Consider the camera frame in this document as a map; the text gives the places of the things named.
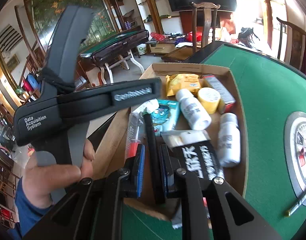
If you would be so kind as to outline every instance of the picture frame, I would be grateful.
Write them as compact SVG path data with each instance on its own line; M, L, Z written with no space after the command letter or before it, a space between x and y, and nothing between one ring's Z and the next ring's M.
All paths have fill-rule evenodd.
M19 65L20 62L18 60L18 57L16 54L14 54L7 63L7 68L10 71L10 73Z

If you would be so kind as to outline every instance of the blue cartoon package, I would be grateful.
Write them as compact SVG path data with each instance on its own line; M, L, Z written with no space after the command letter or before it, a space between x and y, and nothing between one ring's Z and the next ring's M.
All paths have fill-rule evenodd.
M160 136L162 131L174 130L180 114L177 101L158 99L158 109L151 113L155 136Z

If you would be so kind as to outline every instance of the chair back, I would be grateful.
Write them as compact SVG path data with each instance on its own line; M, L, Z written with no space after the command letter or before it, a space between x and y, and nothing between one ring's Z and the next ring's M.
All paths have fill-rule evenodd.
M211 2L201 2L201 3L191 3L191 6L193 8L193 30L192 30L192 36L193 36L193 54L196 52L196 18L197 18L197 9L203 8L204 11L204 25L203 25L203 33L202 33L202 41L201 41L201 48L205 47L208 44L208 34L209 30L211 28L212 24L212 11L211 9L214 9L213 11L213 38L212 41L215 40L215 26L216 26L216 17L217 17L217 9L219 9L221 6L218 4L214 4Z
M305 50L305 45L303 45L303 39L304 36L306 37L306 32L291 22L283 21L278 17L277 20L280 22L280 37L277 58L280 59L280 53L282 49L283 25L288 25L289 27L291 27L292 30L291 58L289 61L289 65L300 70Z

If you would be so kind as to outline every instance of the cardboard box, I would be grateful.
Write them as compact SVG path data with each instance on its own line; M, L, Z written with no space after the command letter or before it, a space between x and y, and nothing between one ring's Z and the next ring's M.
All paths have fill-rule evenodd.
M178 73L194 73L200 76L205 74L214 74L221 83L228 89L236 100L236 104L232 113L237 115L241 136L241 162L234 168L224 168L226 181L235 188L235 190L243 197L246 193L247 174L248 174L248 137L240 94L235 79L226 67L204 65L204 64L187 64L187 63L155 63L142 74L141 79L159 77L162 80L161 99L175 100L175 97L166 97L165 76ZM127 125L130 109L123 109L117 112L115 118L111 122L103 140L96 150L96 158L93 161L94 179L100 179L108 176L111 172L117 170L124 165L125 142L127 134ZM206 129L211 143L216 149L217 136L219 132L220 113L216 111L211 115L212 123ZM175 127L176 130L190 129L185 117L181 114ZM150 176L149 156L146 152L145 168L143 179L143 190L141 198L124 199L127 205L132 206L148 215L158 219L169 220L175 211L176 200L169 199L167 203L156 206L154 203L153 189Z

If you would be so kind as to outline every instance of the yellow snack bag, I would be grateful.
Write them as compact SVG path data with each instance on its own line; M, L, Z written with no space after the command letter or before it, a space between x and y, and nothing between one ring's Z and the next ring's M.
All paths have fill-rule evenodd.
M201 85L196 74L176 74L166 76L166 91L168 97L176 95L182 88L188 89L192 94L197 94Z

